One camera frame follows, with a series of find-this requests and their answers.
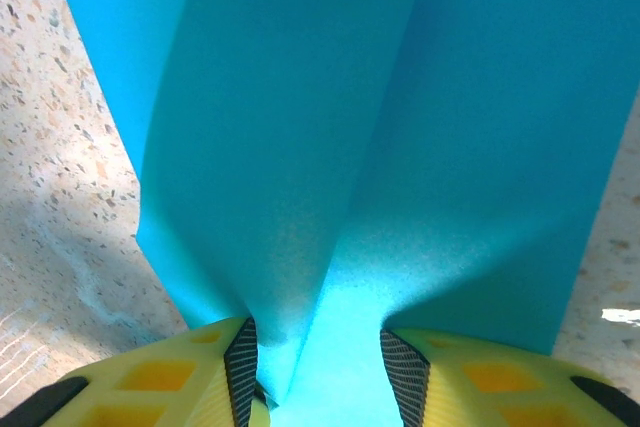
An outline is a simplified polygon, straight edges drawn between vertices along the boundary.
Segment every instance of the speckled floor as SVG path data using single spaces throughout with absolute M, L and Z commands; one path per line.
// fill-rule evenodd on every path
M 2 415 L 185 327 L 133 239 L 138 183 L 65 1 L 0 0 L 0 49 Z M 640 102 L 555 355 L 640 400 Z

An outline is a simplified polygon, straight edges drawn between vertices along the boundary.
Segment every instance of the black mesh strip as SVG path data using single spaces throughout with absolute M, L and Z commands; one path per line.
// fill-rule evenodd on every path
M 84 377 L 71 377 L 43 387 L 0 418 L 0 427 L 40 427 L 87 385 Z
M 247 427 L 258 369 L 256 323 L 248 319 L 224 353 L 234 427 Z
M 382 358 L 405 427 L 422 427 L 429 361 L 395 334 L 380 332 Z
M 627 427 L 640 426 L 640 405 L 622 391 L 588 377 L 574 376 L 571 381 Z

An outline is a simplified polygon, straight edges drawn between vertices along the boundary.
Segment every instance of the folded blue paper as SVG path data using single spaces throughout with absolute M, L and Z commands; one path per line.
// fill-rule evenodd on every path
M 366 42 L 352 50 L 338 38 L 359 21 L 339 10 L 345 0 L 332 0 L 335 12 L 322 0 L 322 15 L 300 0 L 286 16 L 267 0 L 225 10 L 227 1 L 185 8 L 160 89 L 167 100 L 156 104 L 146 146 L 139 235 L 190 325 L 242 312 L 262 319 L 260 380 L 276 392 L 286 390 L 313 318 L 274 425 L 400 425 L 378 346 L 385 319 L 549 352 L 640 78 L 635 0 L 417 0 L 390 74 L 381 73 L 384 49 L 380 72 L 345 68 Z M 389 3 L 379 1 L 385 17 Z M 105 69 L 118 69 L 94 57 L 121 45 L 166 58 L 169 46 L 127 45 L 122 35 L 88 41 L 87 29 L 111 19 L 88 9 L 91 0 L 69 2 L 122 132 L 134 124 L 116 112 L 149 115 L 155 91 L 142 105 L 110 95 L 117 88 L 104 82 Z M 205 5 L 217 7 L 203 17 Z M 149 29 L 174 32 L 181 7 L 172 8 L 175 17 Z M 229 43 L 233 26 L 240 32 Z M 327 38 L 337 40 L 322 44 Z M 329 58 L 339 75 L 318 60 Z M 366 102 L 324 104 L 344 92 L 345 78 L 376 75 L 388 78 L 357 86 L 367 93 L 355 99 Z M 343 115 L 353 122 L 336 122 Z M 135 140 L 123 140 L 131 155 Z M 180 202 L 177 210 L 189 199 L 186 213 L 167 213 L 167 202 Z M 207 212 L 215 218 L 198 218 Z

